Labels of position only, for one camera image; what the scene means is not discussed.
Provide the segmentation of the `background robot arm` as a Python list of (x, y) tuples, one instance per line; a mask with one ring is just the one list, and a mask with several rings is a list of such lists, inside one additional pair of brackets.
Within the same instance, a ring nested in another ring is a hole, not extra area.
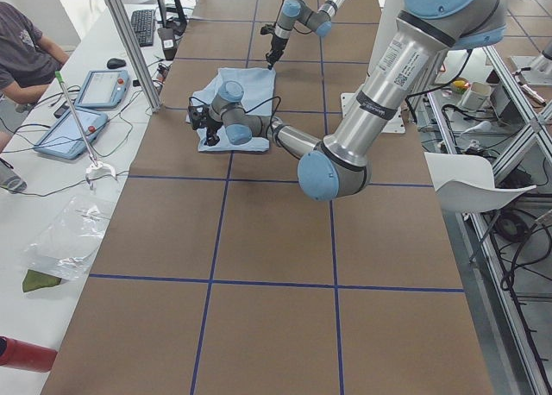
[(545, 76), (551, 75), (552, 41), (541, 51), (540, 55), (531, 62), (531, 69)]

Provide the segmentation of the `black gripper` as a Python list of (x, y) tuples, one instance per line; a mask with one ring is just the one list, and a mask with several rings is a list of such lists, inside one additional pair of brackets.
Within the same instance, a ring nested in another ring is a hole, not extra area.
[(215, 146), (220, 141), (220, 137), (217, 135), (217, 132), (222, 125), (223, 124), (221, 122), (213, 119), (206, 120), (206, 136), (204, 142), (206, 146)]
[(273, 66), (284, 54), (288, 40), (274, 35), (271, 39), (271, 49), (266, 53), (267, 68), (273, 69)]

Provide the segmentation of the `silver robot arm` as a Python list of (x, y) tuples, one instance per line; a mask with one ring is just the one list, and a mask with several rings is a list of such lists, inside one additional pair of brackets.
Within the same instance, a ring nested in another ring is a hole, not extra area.
[(332, 19), (345, 0), (325, 0), (318, 10), (311, 9), (304, 0), (282, 0), (276, 20), (265, 24), (261, 35), (271, 35), (271, 49), (265, 55), (267, 68), (272, 70), (284, 54), (295, 24), (307, 28), (304, 34), (314, 33), (325, 37), (332, 28)]
[(354, 195), (371, 178), (367, 152), (429, 63), (440, 52), (495, 44), (505, 32), (508, 0), (403, 0), (397, 32), (377, 66), (355, 92), (337, 130), (318, 140), (278, 117), (247, 114), (242, 86), (233, 80), (218, 88), (210, 103), (191, 107), (194, 129), (205, 129), (206, 143), (243, 145), (264, 137), (298, 158), (298, 182), (317, 201)]

